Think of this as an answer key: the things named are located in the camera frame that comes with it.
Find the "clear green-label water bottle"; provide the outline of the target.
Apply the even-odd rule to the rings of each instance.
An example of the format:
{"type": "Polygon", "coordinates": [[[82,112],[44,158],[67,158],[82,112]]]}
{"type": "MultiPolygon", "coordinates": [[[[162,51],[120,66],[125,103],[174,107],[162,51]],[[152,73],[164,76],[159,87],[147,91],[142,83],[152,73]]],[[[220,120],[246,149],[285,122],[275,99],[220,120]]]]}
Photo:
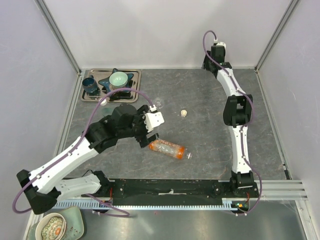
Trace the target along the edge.
{"type": "Polygon", "coordinates": [[[110,108],[110,104],[106,99],[101,98],[99,100],[100,112],[101,114],[106,117],[112,113],[112,108],[110,108]]]}

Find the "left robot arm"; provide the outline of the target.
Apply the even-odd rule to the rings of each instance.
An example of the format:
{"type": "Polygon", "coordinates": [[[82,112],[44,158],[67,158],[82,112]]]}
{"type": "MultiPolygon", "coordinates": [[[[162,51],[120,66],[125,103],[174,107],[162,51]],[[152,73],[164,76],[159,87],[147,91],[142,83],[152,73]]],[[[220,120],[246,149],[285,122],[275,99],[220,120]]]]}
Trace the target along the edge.
{"type": "Polygon", "coordinates": [[[78,178],[66,178],[87,160],[115,146],[120,139],[135,138],[141,148],[158,139],[154,128],[164,123],[163,115],[155,106],[143,105],[136,109],[130,104],[117,106],[110,115],[91,123],[67,149],[43,166],[21,170],[17,179],[30,210],[39,215],[47,212],[58,201],[71,197],[97,194],[106,196],[114,186],[101,170],[78,178]]]}

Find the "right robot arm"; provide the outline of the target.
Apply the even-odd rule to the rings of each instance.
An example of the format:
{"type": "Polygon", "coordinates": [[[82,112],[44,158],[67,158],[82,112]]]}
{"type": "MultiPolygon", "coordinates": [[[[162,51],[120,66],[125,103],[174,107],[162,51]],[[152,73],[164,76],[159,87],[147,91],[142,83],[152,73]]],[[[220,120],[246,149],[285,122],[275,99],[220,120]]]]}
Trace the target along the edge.
{"type": "Polygon", "coordinates": [[[235,197],[258,197],[259,190],[250,166],[247,142],[253,97],[240,87],[231,64],[225,61],[225,43],[215,42],[205,53],[202,68],[213,73],[227,97],[223,122],[230,132],[233,155],[229,191],[235,197]]]}

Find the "orange drink bottle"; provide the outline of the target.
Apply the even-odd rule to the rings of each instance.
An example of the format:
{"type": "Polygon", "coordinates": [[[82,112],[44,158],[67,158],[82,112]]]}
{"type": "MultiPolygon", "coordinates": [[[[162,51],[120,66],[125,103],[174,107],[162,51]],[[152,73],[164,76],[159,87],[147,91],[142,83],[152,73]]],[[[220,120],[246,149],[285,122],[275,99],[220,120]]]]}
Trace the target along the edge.
{"type": "Polygon", "coordinates": [[[171,143],[163,139],[157,139],[148,145],[148,148],[152,151],[159,152],[177,160],[187,159],[187,153],[191,153],[184,146],[171,143]]]}

